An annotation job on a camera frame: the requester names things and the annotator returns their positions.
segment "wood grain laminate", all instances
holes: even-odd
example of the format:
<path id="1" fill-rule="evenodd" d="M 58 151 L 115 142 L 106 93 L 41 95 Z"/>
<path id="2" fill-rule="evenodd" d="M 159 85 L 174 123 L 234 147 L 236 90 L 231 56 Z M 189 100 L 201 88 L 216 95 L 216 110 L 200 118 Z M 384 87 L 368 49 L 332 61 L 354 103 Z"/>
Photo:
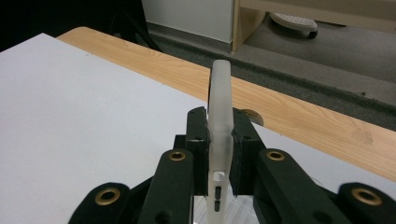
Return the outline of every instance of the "wood grain laminate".
<path id="1" fill-rule="evenodd" d="M 58 37 L 201 100 L 210 70 L 86 27 Z M 396 132 L 233 77 L 233 106 L 262 115 L 266 128 L 396 181 Z"/>

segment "gray carpet floor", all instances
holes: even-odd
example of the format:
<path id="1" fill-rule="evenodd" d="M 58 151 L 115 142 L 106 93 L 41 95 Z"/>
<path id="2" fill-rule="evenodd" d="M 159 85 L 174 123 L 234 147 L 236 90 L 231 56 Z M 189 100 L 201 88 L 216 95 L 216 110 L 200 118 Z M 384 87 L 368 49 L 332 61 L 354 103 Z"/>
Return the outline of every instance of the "gray carpet floor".
<path id="1" fill-rule="evenodd" d="M 205 67 L 228 60 L 234 77 L 396 131 L 396 35 L 319 23 L 317 38 L 309 40 L 277 26 L 266 18 L 236 53 L 210 38 L 154 24 L 148 29 L 164 53 Z M 338 46 L 352 36 L 355 45 L 344 44 L 352 49 Z"/>

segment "black mount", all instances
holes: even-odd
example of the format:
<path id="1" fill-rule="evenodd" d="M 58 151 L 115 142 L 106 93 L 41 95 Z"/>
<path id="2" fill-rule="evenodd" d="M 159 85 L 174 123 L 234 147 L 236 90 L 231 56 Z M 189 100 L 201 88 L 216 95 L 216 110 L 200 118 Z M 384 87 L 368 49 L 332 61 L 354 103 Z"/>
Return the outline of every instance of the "black mount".
<path id="1" fill-rule="evenodd" d="M 337 194 L 322 189 L 291 155 L 266 148 L 244 112 L 234 109 L 233 118 L 233 194 L 253 196 L 260 223 L 396 223 L 396 202 L 385 193 L 361 183 L 344 184 Z M 207 195 L 206 124 L 204 107 L 191 110 L 186 134 L 176 136 L 152 178 L 133 189 L 118 183 L 93 189 L 69 223 L 192 223 L 193 196 Z"/>

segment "brass grommet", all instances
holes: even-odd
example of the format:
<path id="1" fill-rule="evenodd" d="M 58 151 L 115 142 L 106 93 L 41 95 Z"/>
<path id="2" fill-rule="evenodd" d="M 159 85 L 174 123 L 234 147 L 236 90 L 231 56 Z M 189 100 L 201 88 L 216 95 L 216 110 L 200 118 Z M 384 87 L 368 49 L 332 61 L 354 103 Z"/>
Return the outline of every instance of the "brass grommet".
<path id="1" fill-rule="evenodd" d="M 169 160 L 171 161 L 182 161 L 186 159 L 186 154 L 183 152 L 175 151 L 169 154 Z"/>
<path id="2" fill-rule="evenodd" d="M 382 204 L 382 199 L 369 189 L 353 189 L 352 195 L 361 203 L 366 203 L 372 206 L 379 206 Z"/>
<path id="3" fill-rule="evenodd" d="M 285 160 L 285 156 L 277 151 L 269 151 L 267 152 L 267 157 L 273 161 L 283 161 Z"/>
<path id="4" fill-rule="evenodd" d="M 120 197 L 120 190 L 116 188 L 102 189 L 96 194 L 95 202 L 99 205 L 109 205 Z"/>

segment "white wall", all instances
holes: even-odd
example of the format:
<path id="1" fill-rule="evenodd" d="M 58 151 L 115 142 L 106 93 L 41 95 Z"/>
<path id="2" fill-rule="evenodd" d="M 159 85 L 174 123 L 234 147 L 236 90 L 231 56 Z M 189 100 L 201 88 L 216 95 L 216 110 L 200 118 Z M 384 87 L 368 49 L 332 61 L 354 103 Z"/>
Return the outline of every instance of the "white wall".
<path id="1" fill-rule="evenodd" d="M 232 41 L 233 0 L 142 0 L 147 22 L 226 43 Z"/>

